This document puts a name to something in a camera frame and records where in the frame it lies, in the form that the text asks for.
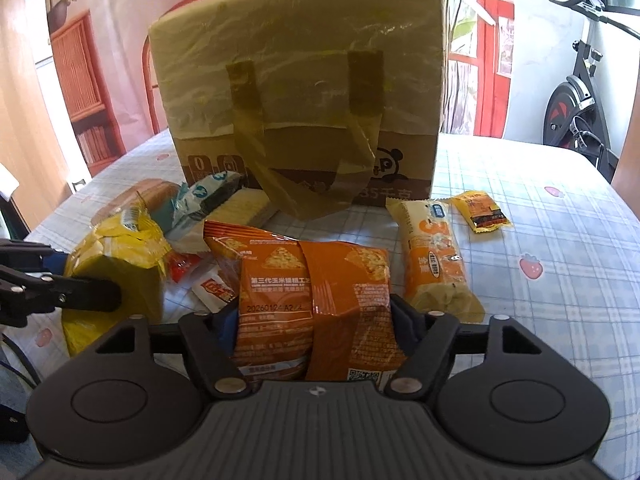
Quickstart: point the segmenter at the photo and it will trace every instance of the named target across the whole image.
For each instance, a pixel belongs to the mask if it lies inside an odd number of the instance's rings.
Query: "red arch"
[[[176,3],[171,9],[163,14],[163,16],[172,10],[177,9],[178,7],[185,6],[186,4],[190,4],[191,2],[195,2],[196,0],[182,0]],[[151,69],[149,66],[149,37],[145,38],[145,44],[142,47],[142,75],[145,79],[145,91],[146,91],[146,102],[149,105],[149,117],[151,118],[151,127],[154,131],[154,135],[160,133],[160,127],[158,126],[158,116],[156,115],[156,107],[154,103],[154,88],[157,85],[151,84]]]

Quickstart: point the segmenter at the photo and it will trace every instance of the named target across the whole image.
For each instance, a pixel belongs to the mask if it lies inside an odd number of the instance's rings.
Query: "plant pot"
[[[47,13],[47,23],[49,25],[49,34],[53,34],[66,22],[66,1],[60,0]]]

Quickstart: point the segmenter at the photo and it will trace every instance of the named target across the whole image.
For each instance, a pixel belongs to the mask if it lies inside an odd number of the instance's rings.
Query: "yellow plastic bag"
[[[475,233],[488,233],[502,226],[513,225],[485,191],[465,191],[452,196],[450,201]]]
[[[480,323],[484,308],[466,283],[449,207],[437,200],[386,199],[404,253],[405,298],[418,312],[439,310]]]
[[[164,256],[171,247],[146,209],[132,205],[103,220],[69,256],[65,276],[117,283],[122,304],[115,312],[63,310],[62,328],[74,356],[132,314],[160,323],[164,290]]]

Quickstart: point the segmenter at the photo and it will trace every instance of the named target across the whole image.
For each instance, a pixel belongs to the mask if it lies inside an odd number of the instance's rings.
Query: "silver screw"
[[[224,379],[216,381],[215,384],[215,389],[221,394],[239,394],[240,392],[244,392],[245,388],[246,383],[244,379],[238,377],[225,377]]]
[[[397,394],[416,394],[422,389],[422,383],[412,377],[398,377],[391,381],[391,389]]]

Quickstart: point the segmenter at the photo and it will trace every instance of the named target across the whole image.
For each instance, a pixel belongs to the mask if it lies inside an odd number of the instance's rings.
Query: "plaid tablecloth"
[[[508,314],[589,376],[607,395],[612,421],[596,457],[615,479],[640,475],[640,222],[580,155],[485,137],[441,136],[434,197],[486,190],[513,228],[476,235],[455,213],[456,235],[472,290],[487,311]],[[164,132],[121,158],[67,200],[31,240],[72,250],[95,212],[144,178],[183,180]],[[310,222],[277,214],[267,229],[306,240],[346,240],[389,250],[392,284],[402,293],[398,228],[380,208],[349,210]],[[165,322],[204,306],[190,283],[169,286]],[[8,330],[48,374],[64,362],[63,341],[44,348],[36,337],[59,315],[34,316]],[[482,362],[464,356],[454,371]]]

